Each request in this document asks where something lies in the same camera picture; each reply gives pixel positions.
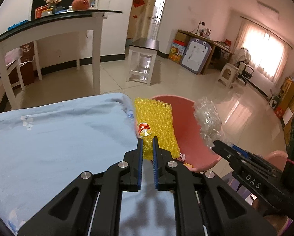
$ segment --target bubble wrap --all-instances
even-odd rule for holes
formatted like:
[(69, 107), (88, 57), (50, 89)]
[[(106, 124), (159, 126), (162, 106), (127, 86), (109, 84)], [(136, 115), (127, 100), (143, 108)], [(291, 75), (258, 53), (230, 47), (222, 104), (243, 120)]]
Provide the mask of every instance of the bubble wrap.
[(214, 103), (207, 97), (198, 99), (194, 104), (194, 116), (198, 124), (201, 126), (200, 134), (204, 140), (206, 146), (210, 149), (214, 146), (215, 140), (221, 140), (229, 146), (232, 143), (225, 136), (221, 124), (222, 121), (219, 118), (217, 109)]

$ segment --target white stool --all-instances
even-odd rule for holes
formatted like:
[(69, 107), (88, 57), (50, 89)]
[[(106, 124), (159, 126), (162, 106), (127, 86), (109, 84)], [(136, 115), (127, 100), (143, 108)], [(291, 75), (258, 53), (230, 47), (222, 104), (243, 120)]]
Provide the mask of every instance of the white stool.
[(233, 87), (233, 82), (237, 78), (238, 72), (239, 72), (239, 69), (237, 69), (234, 65), (230, 63), (226, 63), (223, 69), (221, 70), (221, 73), (217, 81), (224, 82), (226, 84), (226, 87), (230, 89), (231, 87)]
[[(154, 70), (154, 63), (156, 62), (157, 51), (159, 50), (159, 41), (147, 39), (147, 38), (140, 38), (137, 41), (133, 42), (129, 47), (129, 75), (126, 81), (129, 81), (132, 75), (143, 76), (143, 79), (135, 79), (135, 81), (140, 81), (143, 83), (147, 83), (150, 85), (152, 72)], [(133, 52), (138, 53), (137, 58), (137, 65), (140, 65), (140, 57), (149, 58), (150, 62), (146, 65), (145, 68), (141, 71), (132, 70), (132, 55)]]

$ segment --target white table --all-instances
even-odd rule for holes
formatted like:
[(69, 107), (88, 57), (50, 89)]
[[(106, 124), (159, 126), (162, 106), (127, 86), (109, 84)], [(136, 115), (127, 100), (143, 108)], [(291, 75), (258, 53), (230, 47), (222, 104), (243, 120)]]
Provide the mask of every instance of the white table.
[[(12, 86), (9, 81), (5, 53), (14, 48), (29, 42), (34, 42), (36, 66), (39, 79), (42, 79), (36, 41), (45, 37), (65, 34), (70, 32), (79, 32), (93, 30), (92, 40), (92, 80), (93, 94), (100, 94), (100, 47), (103, 19), (108, 13), (122, 13), (121, 11), (110, 10), (88, 10), (88, 11), (70, 11), (60, 14), (46, 16), (40, 19), (29, 21), (23, 25), (13, 28), (0, 35), (0, 74), (1, 80), (13, 110), (20, 109)], [(79, 68), (79, 58), (77, 58), (77, 69)]]

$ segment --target curtain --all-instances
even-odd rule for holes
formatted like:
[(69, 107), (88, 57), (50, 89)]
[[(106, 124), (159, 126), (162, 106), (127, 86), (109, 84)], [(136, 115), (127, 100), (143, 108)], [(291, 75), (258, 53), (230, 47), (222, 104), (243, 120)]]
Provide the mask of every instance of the curtain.
[(284, 70), (289, 45), (267, 29), (243, 19), (234, 51), (243, 47), (251, 54), (249, 65), (276, 84)]

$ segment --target silver bolt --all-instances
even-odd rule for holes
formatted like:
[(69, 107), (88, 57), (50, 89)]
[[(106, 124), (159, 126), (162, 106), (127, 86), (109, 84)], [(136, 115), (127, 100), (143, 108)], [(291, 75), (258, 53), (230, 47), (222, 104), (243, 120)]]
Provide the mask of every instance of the silver bolt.
[(119, 162), (119, 167), (120, 168), (126, 168), (129, 164), (126, 161), (121, 161)]
[(215, 176), (215, 173), (212, 172), (212, 171), (206, 171), (206, 172), (205, 172), (205, 176), (206, 176), (207, 178), (213, 178), (213, 177)]
[(82, 178), (82, 179), (88, 179), (88, 178), (90, 178), (90, 177), (91, 177), (91, 174), (90, 174), (90, 172), (88, 172), (88, 171), (83, 172), (83, 173), (81, 174), (81, 178)]
[(178, 165), (178, 164), (177, 164), (177, 162), (175, 162), (175, 161), (170, 161), (170, 162), (168, 162), (168, 166), (169, 166), (170, 168), (175, 168), (177, 165)]

